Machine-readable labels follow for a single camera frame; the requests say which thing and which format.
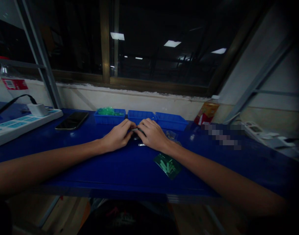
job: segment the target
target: black phone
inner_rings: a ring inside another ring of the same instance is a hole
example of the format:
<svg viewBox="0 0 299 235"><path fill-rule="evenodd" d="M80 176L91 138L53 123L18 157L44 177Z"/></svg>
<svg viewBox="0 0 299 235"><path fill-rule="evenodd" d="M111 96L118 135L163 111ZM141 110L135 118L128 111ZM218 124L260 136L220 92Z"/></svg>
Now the black phone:
<svg viewBox="0 0 299 235"><path fill-rule="evenodd" d="M56 126L56 130L75 130L88 117L88 112L75 112L67 117L62 123Z"/></svg>

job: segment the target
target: small blue tray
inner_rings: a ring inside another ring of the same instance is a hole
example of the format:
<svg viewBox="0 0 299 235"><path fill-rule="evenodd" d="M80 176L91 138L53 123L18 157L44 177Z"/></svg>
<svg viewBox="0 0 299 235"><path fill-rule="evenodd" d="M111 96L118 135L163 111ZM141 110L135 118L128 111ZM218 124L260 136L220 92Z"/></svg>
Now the small blue tray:
<svg viewBox="0 0 299 235"><path fill-rule="evenodd" d="M125 109L114 109L116 113L123 113L123 116L99 115L98 110L94 113L96 124L118 125L125 119Z"/></svg>
<svg viewBox="0 0 299 235"><path fill-rule="evenodd" d="M156 112L158 124L161 128L184 131L188 122L180 115Z"/></svg>
<svg viewBox="0 0 299 235"><path fill-rule="evenodd" d="M147 112L147 111L136 111L136 110L129 110L127 113L127 118L135 122L136 125L138 125L143 119L150 118L151 120L154 120L157 122L156 115L153 112Z"/></svg>

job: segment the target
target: blue table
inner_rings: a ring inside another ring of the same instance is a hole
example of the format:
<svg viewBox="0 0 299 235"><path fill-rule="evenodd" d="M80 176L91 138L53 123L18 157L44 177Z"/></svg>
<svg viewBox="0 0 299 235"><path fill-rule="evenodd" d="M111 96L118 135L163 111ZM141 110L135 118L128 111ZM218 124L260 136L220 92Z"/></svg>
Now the blue table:
<svg viewBox="0 0 299 235"><path fill-rule="evenodd" d="M12 105L0 115L0 123L22 117L19 104ZM0 162L50 149L86 143L102 138L112 125L97 125L94 112L78 130L57 131L55 127L73 112L63 109L64 116L36 128L19 138L0 146ZM221 146L208 131L190 122L186 130L177 132L183 147L212 159L258 184L288 197L294 171L299 163L240 135L238 131L216 125L223 134L238 140L241 150ZM170 180L153 159L159 152L149 147L139 147L140 141L130 140L126 147L102 156L93 157L54 178L36 186L31 191L68 196L103 197L129 200L169 201L171 203L205 202L219 195L186 168Z"/></svg>

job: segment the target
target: power adapter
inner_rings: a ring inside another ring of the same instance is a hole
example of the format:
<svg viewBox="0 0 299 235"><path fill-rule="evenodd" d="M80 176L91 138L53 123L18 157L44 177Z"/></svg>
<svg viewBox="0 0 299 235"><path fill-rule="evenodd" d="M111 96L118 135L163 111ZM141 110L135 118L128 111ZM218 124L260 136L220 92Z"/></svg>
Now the power adapter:
<svg viewBox="0 0 299 235"><path fill-rule="evenodd" d="M35 116L43 117L48 115L47 109L43 104L27 104L31 113Z"/></svg>

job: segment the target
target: window frame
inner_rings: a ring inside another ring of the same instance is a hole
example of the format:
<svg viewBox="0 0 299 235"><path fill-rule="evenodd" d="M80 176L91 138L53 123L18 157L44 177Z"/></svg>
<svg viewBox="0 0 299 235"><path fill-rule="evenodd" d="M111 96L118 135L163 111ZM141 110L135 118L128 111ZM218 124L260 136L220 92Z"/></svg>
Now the window frame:
<svg viewBox="0 0 299 235"><path fill-rule="evenodd" d="M255 34L268 10L272 6L272 3L273 2L265 2L260 0L257 4L255 4L255 7L250 11L241 24L237 35L227 50L221 65L216 69L208 87L110 76L110 0L100 0L99 2L103 74L101 75L63 70L52 70L52 72L56 82L62 83L89 83L94 86L108 87L112 89L211 97L214 94L218 94L222 89L225 81L233 71L242 53L249 44L251 38ZM37 74L37 72L32 69L25 68L24 73L39 77L39 73Z"/></svg>

